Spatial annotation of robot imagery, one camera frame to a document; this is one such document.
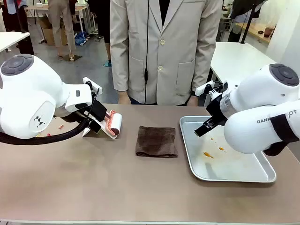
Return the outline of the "person's right hand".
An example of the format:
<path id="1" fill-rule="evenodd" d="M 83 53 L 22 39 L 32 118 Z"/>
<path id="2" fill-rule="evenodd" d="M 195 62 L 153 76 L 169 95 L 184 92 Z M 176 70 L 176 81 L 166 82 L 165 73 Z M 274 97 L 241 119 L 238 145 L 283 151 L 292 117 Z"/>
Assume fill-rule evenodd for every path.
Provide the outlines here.
<path id="1" fill-rule="evenodd" d="M 131 104 L 131 100 L 128 96 L 127 91 L 118 91 L 118 96 L 119 96 L 118 104 L 122 104 L 122 105 L 130 105 Z"/>

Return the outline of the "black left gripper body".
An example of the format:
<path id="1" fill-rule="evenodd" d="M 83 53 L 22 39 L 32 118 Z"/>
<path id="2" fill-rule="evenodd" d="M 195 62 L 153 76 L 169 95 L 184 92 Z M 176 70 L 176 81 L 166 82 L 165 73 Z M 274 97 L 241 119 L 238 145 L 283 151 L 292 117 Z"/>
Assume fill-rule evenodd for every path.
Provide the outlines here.
<path id="1" fill-rule="evenodd" d="M 90 107 L 90 114 L 99 122 L 103 121 L 107 116 L 106 107 L 100 103 L 98 100 L 95 100 Z"/>

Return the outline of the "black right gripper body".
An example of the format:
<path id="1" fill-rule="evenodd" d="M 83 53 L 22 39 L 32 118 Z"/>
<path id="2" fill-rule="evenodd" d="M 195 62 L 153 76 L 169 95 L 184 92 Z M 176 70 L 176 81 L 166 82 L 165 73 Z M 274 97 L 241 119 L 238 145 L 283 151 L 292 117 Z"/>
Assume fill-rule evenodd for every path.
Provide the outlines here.
<path id="1" fill-rule="evenodd" d="M 211 115 L 211 118 L 206 121 L 207 124 L 225 124 L 227 118 L 223 115 L 220 108 L 220 102 L 222 95 L 211 100 L 211 102 L 206 107 L 206 110 Z"/>

